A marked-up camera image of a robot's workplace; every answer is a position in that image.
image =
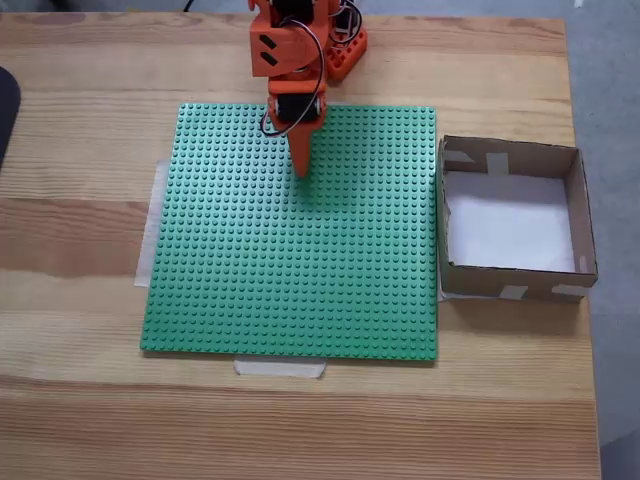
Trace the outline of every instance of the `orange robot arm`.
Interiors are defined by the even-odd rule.
[[[309,171],[311,134],[327,114],[327,79],[341,81],[367,48],[362,15],[351,0],[249,0],[253,75],[269,77],[268,115],[287,135],[296,174]]]

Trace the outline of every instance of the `white tape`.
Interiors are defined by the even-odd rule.
[[[578,263],[580,265],[580,273],[589,273],[589,269],[587,268],[587,257],[581,255]]]
[[[445,150],[442,156],[444,157],[445,162],[475,163],[466,153],[456,152],[455,150]]]
[[[509,175],[509,154],[487,153],[487,173],[489,175]]]
[[[471,299],[480,299],[480,300],[495,300],[496,297],[485,297],[482,295],[462,295],[460,293],[447,293],[440,291],[438,294],[438,303],[446,302],[447,300],[471,300]]]
[[[233,368],[238,375],[319,378],[326,366],[327,359],[317,357],[236,355],[233,359]]]
[[[144,235],[142,237],[142,244],[140,245],[136,278],[133,282],[136,287],[149,288],[151,284],[153,259],[156,255],[156,244],[158,243],[158,232],[160,231],[162,207],[164,206],[164,192],[167,189],[168,176],[169,161],[163,160],[158,162],[156,175],[153,179],[153,187],[151,188],[151,199],[149,200],[147,221],[144,225]]]
[[[505,285],[500,292],[500,298],[505,300],[522,300],[525,292],[527,291],[526,285]]]
[[[587,287],[579,287],[577,285],[556,285],[551,289],[553,293],[561,293],[562,295],[573,295],[575,297],[586,297],[589,294]]]

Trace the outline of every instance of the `open cardboard box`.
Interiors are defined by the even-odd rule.
[[[598,267],[580,150],[445,136],[437,172],[445,296],[587,295]]]

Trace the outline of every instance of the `wood grain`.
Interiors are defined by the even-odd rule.
[[[262,102],[251,16],[0,15],[23,105],[0,173],[0,478],[598,478],[588,305],[439,308],[440,357],[320,380],[145,356],[133,286],[185,101]],[[573,144],[557,20],[371,17],[330,100]]]

